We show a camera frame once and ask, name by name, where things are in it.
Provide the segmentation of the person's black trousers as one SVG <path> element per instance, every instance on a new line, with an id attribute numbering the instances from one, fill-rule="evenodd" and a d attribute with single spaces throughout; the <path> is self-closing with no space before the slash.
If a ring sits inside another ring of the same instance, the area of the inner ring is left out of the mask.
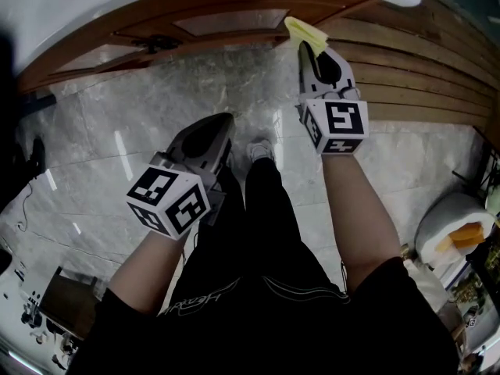
<path id="1" fill-rule="evenodd" d="M 207 295 L 235 280 L 271 286 L 296 298 L 345 298 L 302 241 L 272 159 L 257 159 L 244 187 L 228 167 L 217 180 L 223 204 L 214 224 L 199 224 L 197 245 L 174 289 L 174 301 Z"/>

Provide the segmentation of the black metal rack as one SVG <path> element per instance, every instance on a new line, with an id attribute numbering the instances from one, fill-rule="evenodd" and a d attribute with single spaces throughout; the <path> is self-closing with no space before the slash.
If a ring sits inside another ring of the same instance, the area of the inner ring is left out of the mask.
<path id="1" fill-rule="evenodd" d="M 500 150 L 498 150 L 484 132 L 473 126 L 475 133 L 481 139 L 480 161 L 472 178 L 466 178 L 460 173 L 452 174 L 462 182 L 462 188 L 468 195 L 477 197 L 484 205 L 487 204 L 490 187 L 500 185 Z"/>

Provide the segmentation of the person's left forearm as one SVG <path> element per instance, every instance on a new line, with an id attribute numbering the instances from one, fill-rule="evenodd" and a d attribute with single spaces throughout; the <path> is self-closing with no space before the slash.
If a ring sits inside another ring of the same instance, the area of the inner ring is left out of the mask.
<path id="1" fill-rule="evenodd" d="M 112 276 L 109 290 L 138 312 L 158 314 L 187 238 L 149 232 Z"/>

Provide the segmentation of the orange cushion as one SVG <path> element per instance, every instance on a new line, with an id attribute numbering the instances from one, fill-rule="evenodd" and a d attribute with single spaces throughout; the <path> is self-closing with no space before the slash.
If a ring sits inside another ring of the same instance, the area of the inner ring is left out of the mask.
<path id="1" fill-rule="evenodd" d="M 481 222 L 467 223 L 448 235 L 456 248 L 469 248 L 484 242 L 484 229 Z"/>

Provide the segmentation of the wooden slatted panel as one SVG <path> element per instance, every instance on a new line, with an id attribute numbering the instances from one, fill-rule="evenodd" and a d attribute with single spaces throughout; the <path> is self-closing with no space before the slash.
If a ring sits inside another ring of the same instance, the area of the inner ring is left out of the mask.
<path id="1" fill-rule="evenodd" d="M 500 108 L 500 44 L 449 0 L 388 2 L 324 21 L 370 118 L 485 130 Z"/>

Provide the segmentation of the wooden vanity cabinet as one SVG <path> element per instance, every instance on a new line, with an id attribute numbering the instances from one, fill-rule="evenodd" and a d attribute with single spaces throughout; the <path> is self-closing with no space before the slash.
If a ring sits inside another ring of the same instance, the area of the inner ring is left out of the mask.
<path id="1" fill-rule="evenodd" d="M 218 5 L 231 2 L 251 2 L 257 4 L 270 2 L 276 7 L 289 8 L 290 12 L 287 16 L 296 17 L 318 27 L 326 20 L 361 9 L 375 1 L 376 0 L 139 0 L 138 2 L 127 4 L 122 8 L 114 9 L 96 20 L 92 20 L 90 23 L 83 25 L 65 36 L 61 41 L 58 41 L 54 46 L 49 48 L 48 51 L 36 58 L 34 62 L 20 74 L 19 86 L 21 92 L 27 93 L 58 83 L 52 83 L 48 80 L 48 75 L 53 73 L 60 66 L 85 52 L 89 52 L 98 46 L 109 43 L 111 41 L 111 35 L 115 31 L 140 20 L 152 18 L 158 14 L 174 13 L 176 11 L 193 9 L 205 5 Z M 144 56 L 137 61 L 122 64 L 100 73 L 145 68 L 149 66 L 152 61 L 169 54 L 199 52 L 209 48 L 221 48 L 251 43 L 269 42 L 273 46 L 277 46 L 288 39 L 288 31 L 284 25 L 284 20 L 282 24 L 284 28 L 280 33 L 273 32 L 268 34 L 229 36 L 222 39 L 180 45 L 173 50 Z"/>

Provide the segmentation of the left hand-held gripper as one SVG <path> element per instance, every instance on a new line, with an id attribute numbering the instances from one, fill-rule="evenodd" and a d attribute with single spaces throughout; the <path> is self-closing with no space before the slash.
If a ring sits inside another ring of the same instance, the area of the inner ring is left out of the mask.
<path id="1" fill-rule="evenodd" d="M 140 223 L 175 241 L 198 221 L 212 226 L 226 197 L 218 175 L 233 135 L 234 116 L 218 113 L 184 128 L 149 163 L 133 170 L 126 161 L 125 199 Z"/>

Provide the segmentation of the wooden cabinet door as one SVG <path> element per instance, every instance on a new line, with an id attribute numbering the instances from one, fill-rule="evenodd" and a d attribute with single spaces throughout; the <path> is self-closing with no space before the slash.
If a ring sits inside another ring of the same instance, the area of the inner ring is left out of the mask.
<path id="1" fill-rule="evenodd" d="M 137 37 L 113 33 L 111 41 L 70 60 L 48 75 L 52 83 L 100 73 L 158 52 L 173 50 L 183 42 L 161 34 Z"/>
<path id="2" fill-rule="evenodd" d="M 113 33 L 131 45 L 173 41 L 180 45 L 247 34 L 280 33 L 290 12 L 273 3 L 231 2 L 163 13 Z"/>

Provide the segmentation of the dark wooden chair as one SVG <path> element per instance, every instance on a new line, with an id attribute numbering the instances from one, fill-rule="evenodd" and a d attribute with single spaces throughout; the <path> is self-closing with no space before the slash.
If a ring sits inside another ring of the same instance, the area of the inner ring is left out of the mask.
<path id="1" fill-rule="evenodd" d="M 61 266 L 55 271 L 41 299 L 40 310 L 54 324 L 84 340 L 95 321 L 98 278 L 63 272 Z"/>

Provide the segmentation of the person's black t-shirt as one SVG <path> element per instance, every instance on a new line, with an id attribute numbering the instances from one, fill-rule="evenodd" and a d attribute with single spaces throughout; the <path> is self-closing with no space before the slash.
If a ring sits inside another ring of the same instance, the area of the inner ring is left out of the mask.
<path id="1" fill-rule="evenodd" d="M 455 343 L 402 260 L 343 295 L 239 277 L 172 301 L 157 316 L 111 291 L 67 375 L 456 375 Z"/>

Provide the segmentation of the person's right forearm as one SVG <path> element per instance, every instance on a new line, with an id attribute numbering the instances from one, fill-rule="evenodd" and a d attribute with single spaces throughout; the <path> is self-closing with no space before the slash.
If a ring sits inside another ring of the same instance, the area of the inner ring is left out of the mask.
<path id="1" fill-rule="evenodd" d="M 381 264 L 400 256 L 388 211 L 352 155 L 324 155 L 323 177 L 334 237 L 353 293 Z"/>

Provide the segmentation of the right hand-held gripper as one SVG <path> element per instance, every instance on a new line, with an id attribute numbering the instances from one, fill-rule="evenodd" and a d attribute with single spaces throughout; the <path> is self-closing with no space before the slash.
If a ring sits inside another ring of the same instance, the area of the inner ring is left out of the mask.
<path id="1" fill-rule="evenodd" d="M 369 136 L 367 102 L 354 86 L 348 62 L 332 48 L 316 58 L 302 41 L 299 57 L 299 119 L 320 155 L 352 155 Z M 333 89 L 344 89 L 339 92 Z"/>

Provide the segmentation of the yellow cloth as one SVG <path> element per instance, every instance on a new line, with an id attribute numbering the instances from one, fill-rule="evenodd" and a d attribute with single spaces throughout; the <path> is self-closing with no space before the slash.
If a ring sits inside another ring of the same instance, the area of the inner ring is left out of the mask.
<path id="1" fill-rule="evenodd" d="M 312 49 L 315 58 L 327 49 L 329 36 L 314 26 L 293 16 L 285 17 L 284 25 L 295 48 L 299 48 L 299 45 L 304 41 Z"/>

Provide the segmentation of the person's right white shoe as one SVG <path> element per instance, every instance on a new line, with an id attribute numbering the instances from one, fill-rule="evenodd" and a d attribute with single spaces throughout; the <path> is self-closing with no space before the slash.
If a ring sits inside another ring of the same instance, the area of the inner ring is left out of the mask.
<path id="1" fill-rule="evenodd" d="M 256 139 L 247 145 L 247 156 L 254 163 L 259 159 L 270 159 L 275 162 L 273 146 L 265 138 Z"/>

